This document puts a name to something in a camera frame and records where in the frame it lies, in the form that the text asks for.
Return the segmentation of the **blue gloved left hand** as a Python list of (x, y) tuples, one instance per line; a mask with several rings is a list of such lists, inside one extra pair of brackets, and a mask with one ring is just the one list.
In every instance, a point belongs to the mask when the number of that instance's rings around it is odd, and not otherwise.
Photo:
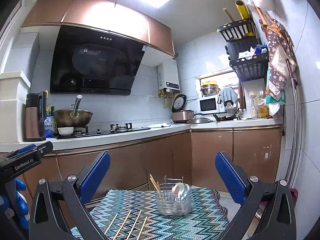
[(4, 212), (7, 219), (12, 219), (15, 215), (19, 218), (20, 227), (29, 231), (29, 210), (26, 198), (21, 191), (27, 189), (26, 184), (15, 178), (6, 183), (4, 189), (1, 189), (1, 211)]

